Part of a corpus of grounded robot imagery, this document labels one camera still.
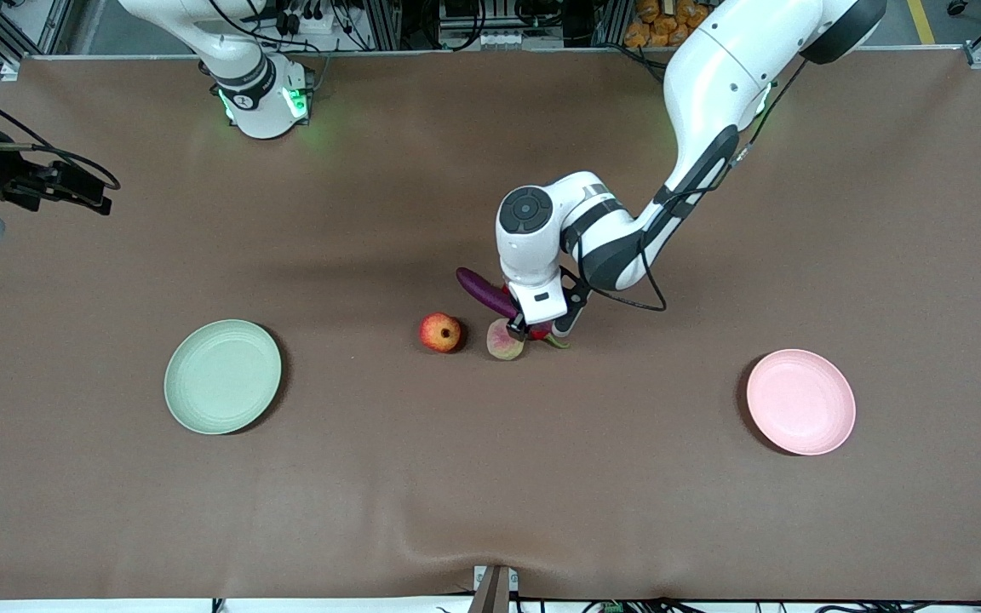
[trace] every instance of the black cable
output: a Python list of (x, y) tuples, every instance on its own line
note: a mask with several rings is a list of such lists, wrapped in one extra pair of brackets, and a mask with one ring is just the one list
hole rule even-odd
[(244, 0), (244, 1), (249, 5), (249, 9), (252, 10), (252, 15), (256, 19), (256, 25), (252, 27), (252, 32), (250, 32), (250, 34), (252, 34), (252, 36), (255, 37), (256, 34), (260, 32), (260, 28), (264, 26), (264, 20), (262, 20), (262, 18), (260, 17), (260, 11), (256, 10), (256, 5), (252, 3), (252, 0)]
[[(647, 60), (644, 57), (644, 55), (642, 55), (641, 61), (649, 62), (650, 60)], [(766, 109), (766, 112), (763, 112), (763, 116), (760, 117), (759, 124), (756, 124), (755, 127), (755, 133), (753, 133), (751, 139), (748, 140), (748, 144), (744, 145), (744, 148), (740, 150), (739, 154), (737, 154), (735, 158), (733, 158), (732, 160), (727, 160), (727, 162), (725, 162), (725, 166), (720, 171), (719, 177), (717, 177), (717, 179), (714, 181), (714, 183), (712, 183), (711, 186), (700, 187), (700, 189), (696, 189), (696, 190), (684, 190), (674, 193), (673, 195), (671, 195), (671, 198), (668, 201), (673, 202), (673, 201), (677, 201), (677, 199), (679, 198), (691, 197), (691, 195), (694, 194), (705, 194), (706, 192), (712, 192), (713, 190), (716, 190), (717, 187), (721, 185), (721, 182), (725, 181), (725, 178), (729, 175), (729, 171), (732, 170), (732, 167), (735, 167), (737, 163), (740, 163), (740, 160), (743, 160), (744, 156), (748, 155), (748, 151), (751, 151), (752, 146), (755, 144), (755, 140), (759, 139), (760, 132), (763, 131), (763, 125), (766, 124), (767, 119), (770, 119), (771, 112), (773, 112), (774, 108), (778, 105), (778, 102), (782, 100), (783, 95), (785, 95), (787, 90), (789, 90), (789, 86), (793, 85), (794, 81), (797, 80), (798, 75), (801, 74), (801, 70), (805, 69), (805, 65), (807, 65), (807, 63), (809, 63), (807, 62), (807, 60), (802, 61), (801, 66), (798, 66), (797, 70), (794, 71), (793, 77), (790, 77), (789, 81), (786, 82), (786, 85), (779, 90), (778, 95), (775, 96), (774, 101), (771, 102), (770, 107), (768, 107)], [(670, 216), (670, 215), (671, 215), (671, 210), (669, 206), (664, 206), (661, 212), (657, 213), (653, 217), (653, 221), (650, 222), (650, 228), (654, 228), (654, 226), (657, 226), (658, 222), (661, 221), (665, 216)], [(645, 268), (646, 279), (649, 279), (650, 286), (653, 288), (654, 294), (657, 295), (658, 301), (661, 302), (659, 306), (654, 306), (654, 304), (645, 304), (643, 302), (635, 302), (634, 300), (628, 300), (626, 298), (619, 298), (619, 296), (612, 295), (610, 294), (610, 292), (604, 291), (600, 288), (592, 287), (592, 284), (588, 283), (588, 277), (585, 276), (585, 269), (583, 264), (585, 260), (585, 256), (584, 256), (584, 251), (582, 251), (581, 248), (581, 237), (579, 236), (577, 237), (577, 256), (579, 256), (577, 257), (577, 276), (581, 277), (581, 283), (585, 283), (588, 286), (588, 289), (593, 291), (596, 295), (603, 295), (604, 298), (611, 299), (614, 300), (615, 302), (619, 302), (622, 304), (627, 304), (628, 307), (637, 307), (637, 309), (644, 309), (646, 311), (657, 311), (657, 312), (667, 310), (668, 302), (666, 302), (665, 300), (665, 294), (663, 294), (663, 292), (661, 291), (661, 287), (659, 287), (657, 284), (657, 280), (653, 277), (653, 272), (650, 269), (649, 256), (646, 256), (645, 254), (645, 247), (649, 243), (649, 240), (647, 239), (649, 239), (649, 230), (643, 230), (642, 233), (639, 233), (638, 252), (637, 255), (635, 255), (635, 257), (642, 256), (642, 266)], [(864, 605), (862, 605), (863, 609), (848, 609), (848, 608), (842, 608), (842, 606), (839, 606), (837, 604), (832, 604), (832, 605), (823, 606), (823, 608), (817, 610), (817, 613), (829, 613), (831, 610), (838, 610), (838, 612), (840, 613), (915, 613), (916, 610), (926, 608), (926, 606), (929, 606), (930, 604), (933, 604), (933, 602), (921, 603), (916, 605), (915, 608), (908, 608), (902, 610), (884, 610), (881, 608), (877, 608), (876, 610), (865, 609)], [(682, 606), (682, 608), (688, 609), (688, 613), (702, 613), (700, 612), (700, 610), (692, 609), (688, 605), (682, 603), (679, 603), (679, 605)]]
[(826, 604), (817, 609), (817, 613), (830, 613), (832, 610), (838, 610), (840, 613), (915, 613), (916, 610), (925, 609), (927, 606), (934, 604), (939, 604), (941, 602), (931, 600), (924, 602), (906, 602), (903, 601), (864, 601), (857, 602), (857, 606), (860, 609), (849, 608), (849, 606), (842, 606), (839, 604)]
[(432, 15), (431, 13), (431, 7), (433, 6), (433, 3), (435, 3), (435, 0), (426, 0), (425, 3), (423, 3), (422, 5), (423, 10), (422, 10), (422, 15), (420, 15), (419, 17), (419, 24), (423, 31), (423, 36), (425, 36), (426, 40), (429, 42), (429, 46), (431, 46), (431, 48), (433, 49), (440, 49), (441, 48), (440, 40), (437, 38), (437, 36), (431, 35), (431, 28), (433, 27), (433, 23), (428, 23), (428, 22), (433, 22), (433, 17), (435, 16)]
[(101, 166), (101, 164), (94, 162), (94, 160), (89, 159), (85, 156), (78, 155), (76, 152), (61, 150), (61, 148), (59, 147), (46, 147), (43, 145), (34, 145), (32, 143), (0, 143), (0, 152), (23, 152), (23, 151), (50, 152), (50, 154), (57, 155), (63, 160), (66, 160), (66, 162), (69, 163), (74, 168), (86, 172), (85, 169), (79, 167), (78, 164), (75, 162), (84, 163), (86, 164), (86, 166), (93, 168), (93, 170), (97, 170), (102, 175), (104, 175), (106, 179), (108, 179), (106, 181), (104, 179), (101, 179), (100, 182), (105, 183), (105, 187), (108, 187), (109, 190), (119, 190), (121, 187), (120, 180), (117, 179), (116, 176), (112, 174), (112, 172), (109, 172), (108, 169), (106, 169), (104, 166)]
[(536, 15), (535, 9), (533, 9), (531, 16), (525, 15), (525, 13), (521, 11), (522, 4), (525, 4), (523, 3), (522, 0), (517, 0), (515, 1), (515, 3), (513, 3), (513, 16), (517, 17), (517, 19), (520, 20), (521, 23), (525, 24), (528, 27), (553, 27), (562, 23), (561, 4), (559, 5), (559, 12), (557, 15), (548, 17), (547, 20), (543, 20), (542, 22), (538, 20), (538, 16)]
[(335, 55), (336, 52), (338, 52), (338, 51), (339, 51), (339, 39), (336, 38), (336, 50), (330, 52), (330, 54), (328, 54), (327, 57), (324, 58), (324, 67), (323, 67), (322, 70), (320, 70), (320, 77), (317, 78), (317, 80), (316, 80), (315, 83), (313, 83), (313, 93), (314, 94), (317, 92), (317, 90), (320, 89), (320, 87), (322, 87), (324, 85), (324, 77), (327, 77), (327, 75), (328, 75), (328, 66), (331, 65), (331, 57), (332, 57), (332, 55)]
[(359, 49), (362, 49), (363, 51), (373, 50), (370, 49), (369, 45), (367, 45), (365, 39), (362, 38), (362, 32), (359, 32), (357, 25), (355, 25), (354, 18), (351, 17), (351, 7), (350, 4), (347, 3), (347, 0), (331, 0), (331, 7), (332, 10), (334, 11), (337, 11), (339, 7), (343, 7), (343, 14), (347, 16), (347, 24), (351, 28), (351, 32), (354, 32), (354, 36), (358, 36), (358, 39), (355, 40), (354, 36), (351, 36), (351, 32), (348, 32), (347, 28), (343, 27), (342, 24), (340, 24), (340, 27), (342, 27), (343, 30), (343, 34), (346, 34), (347, 38), (351, 39), (351, 43), (355, 43), (355, 45), (358, 45)]
[[(218, 16), (220, 16), (227, 24), (229, 24), (230, 27), (233, 28), (233, 30), (238, 31), (238, 32), (241, 32), (241, 34), (248, 35), (248, 36), (256, 39), (257, 42), (258, 42), (258, 40), (266, 40), (266, 42), (275, 43), (275, 45), (284, 45), (284, 43), (287, 43), (287, 42), (285, 42), (285, 40), (281, 40), (281, 39), (277, 39), (277, 38), (272, 38), (270, 36), (264, 36), (262, 34), (254, 34), (251, 31), (245, 30), (244, 27), (242, 27), (240, 24), (238, 24), (237, 22), (234, 22), (233, 19), (230, 19), (230, 16), (229, 15), (226, 15), (226, 13), (223, 12), (221, 10), (221, 8), (218, 7), (218, 3), (216, 3), (215, 0), (209, 0), (209, 2), (210, 2), (210, 7), (213, 8), (214, 11), (218, 13)], [(302, 42), (295, 43), (295, 45), (301, 45), (303, 47), (303, 50), (304, 51), (308, 51), (308, 50), (312, 49), (314, 52), (316, 52), (316, 54), (322, 54), (323, 53), (323, 51), (320, 51), (316, 47), (316, 45), (313, 45), (312, 43), (308, 42), (307, 40), (302, 40)]]
[(117, 179), (116, 176), (112, 174), (112, 172), (109, 172), (104, 167), (100, 166), (100, 164), (94, 163), (93, 160), (89, 160), (82, 156), (74, 154), (74, 152), (61, 150), (61, 148), (52, 145), (47, 141), (47, 139), (44, 139), (43, 136), (40, 136), (35, 131), (32, 131), (32, 129), (28, 127), (28, 125), (24, 125), (21, 121), (15, 119), (15, 117), (10, 115), (10, 113), (5, 112), (3, 109), (0, 109), (0, 117), (14, 124), (15, 127), (20, 129), (20, 131), (26, 133), (27, 135), (30, 135), (33, 140), (40, 143), (40, 145), (43, 145), (43, 146), (28, 145), (30, 148), (32, 148), (32, 150), (51, 152), (51, 154), (59, 156), (59, 159), (62, 159), (63, 162), (69, 163), (71, 167), (73, 167), (74, 169), (81, 170), (83, 172), (85, 172), (86, 170), (81, 166), (78, 166), (75, 160), (78, 160), (78, 162), (89, 164), (89, 166), (92, 166), (93, 168), (96, 168), (97, 170), (104, 172), (106, 178), (109, 179), (108, 181), (102, 181), (102, 183), (105, 183), (106, 189), (109, 190), (120, 189), (121, 185), (119, 179)]
[(468, 40), (464, 42), (460, 47), (456, 47), (453, 51), (463, 51), (468, 47), (471, 47), (476, 40), (479, 40), (479, 35), (483, 34), (483, 27), (487, 23), (487, 11), (486, 7), (483, 5), (483, 0), (472, 0), (474, 5), (474, 12), (472, 14), (472, 34), (468, 36)]
[(632, 61), (638, 62), (640, 63), (640, 65), (645, 66), (646, 72), (649, 72), (651, 77), (653, 77), (654, 80), (657, 81), (658, 83), (662, 83), (665, 81), (665, 78), (662, 77), (662, 75), (657, 74), (657, 69), (665, 70), (666, 67), (668, 67), (668, 65), (666, 65), (665, 62), (658, 62), (657, 60), (651, 60), (649, 58), (646, 58), (641, 48), (639, 48), (638, 54), (635, 54), (627, 47), (623, 47), (622, 45), (619, 45), (619, 43), (597, 43), (596, 47), (607, 47), (608, 49), (615, 49), (616, 51), (619, 51), (620, 54), (626, 55)]
[(794, 81), (797, 81), (797, 77), (798, 75), (801, 74), (801, 71), (805, 70), (805, 66), (807, 66), (807, 63), (809, 63), (809, 60), (801, 60), (801, 66), (797, 66), (797, 70), (794, 70), (793, 77), (790, 77), (789, 81), (787, 81), (786, 84), (782, 86), (782, 89), (778, 90), (778, 95), (774, 97), (774, 101), (771, 102), (770, 107), (767, 107), (766, 112), (763, 112), (763, 117), (760, 117), (760, 123), (758, 127), (755, 128), (755, 133), (754, 135), (752, 135), (751, 140), (748, 140), (748, 144), (744, 145), (744, 148), (746, 148), (746, 150), (750, 150), (752, 145), (755, 144), (755, 139), (759, 139), (760, 129), (763, 129), (763, 124), (766, 123), (767, 118), (771, 116), (771, 112), (773, 112), (774, 107), (778, 106), (778, 101), (781, 100), (782, 97), (786, 95), (789, 86), (793, 85)]
[(642, 58), (642, 66), (645, 66), (646, 72), (650, 73), (650, 77), (653, 77), (654, 81), (658, 83), (664, 83), (665, 78), (662, 75), (657, 74), (657, 69), (650, 63), (650, 60), (645, 58), (645, 54), (642, 52), (642, 48), (638, 47), (638, 57)]

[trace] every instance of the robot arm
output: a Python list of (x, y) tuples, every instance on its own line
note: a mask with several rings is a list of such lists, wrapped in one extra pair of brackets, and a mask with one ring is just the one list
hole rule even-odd
[(224, 32), (229, 28), (225, 19), (258, 13), (264, 3), (120, 0), (133, 16), (163, 28), (199, 55), (207, 73), (218, 82), (227, 116), (242, 132), (253, 139), (273, 139), (307, 119), (311, 72), (281, 54), (265, 54), (260, 43), (248, 35)]
[[(638, 283), (737, 155), (739, 132), (762, 108), (772, 78), (798, 52), (815, 63), (847, 54), (872, 34), (884, 7), (885, 0), (725, 0), (668, 63), (665, 107), (677, 159), (637, 218), (592, 172), (518, 187), (503, 199), (498, 253), (525, 320), (514, 327), (554, 320), (556, 334), (568, 334), (588, 288)], [(580, 289), (562, 288), (558, 249), (579, 263)]]

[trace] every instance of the green plate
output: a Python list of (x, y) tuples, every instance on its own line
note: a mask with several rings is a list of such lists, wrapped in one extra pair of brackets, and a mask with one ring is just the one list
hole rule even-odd
[(248, 426), (275, 398), (283, 376), (267, 330), (223, 319), (193, 331), (164, 371), (164, 401), (181, 426), (228, 434)]

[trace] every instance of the brown fabric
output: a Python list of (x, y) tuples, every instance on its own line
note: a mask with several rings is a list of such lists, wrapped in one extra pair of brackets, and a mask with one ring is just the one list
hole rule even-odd
[[(453, 269), (496, 276), (515, 186), (589, 169), (638, 212), (674, 161), (650, 75), (341, 59), (273, 142), (206, 87), (188, 61), (30, 61), (0, 87), (124, 183), (108, 218), (0, 204), (0, 598), (447, 593), (497, 562), (545, 597), (981, 599), (981, 71), (959, 52), (807, 67), (657, 262), (669, 312), (596, 299), (572, 349), (512, 364)], [(417, 345), (436, 310), (464, 352)], [(207, 438), (161, 381), (219, 318), (271, 329), (287, 373), (264, 422)], [(744, 372), (785, 347), (853, 384), (832, 454), (744, 422)]]

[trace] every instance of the apple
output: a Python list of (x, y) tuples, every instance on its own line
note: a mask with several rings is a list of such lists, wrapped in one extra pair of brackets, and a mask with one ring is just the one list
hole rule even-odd
[(452, 352), (460, 344), (460, 322), (444, 313), (426, 315), (419, 326), (419, 341), (433, 352)]

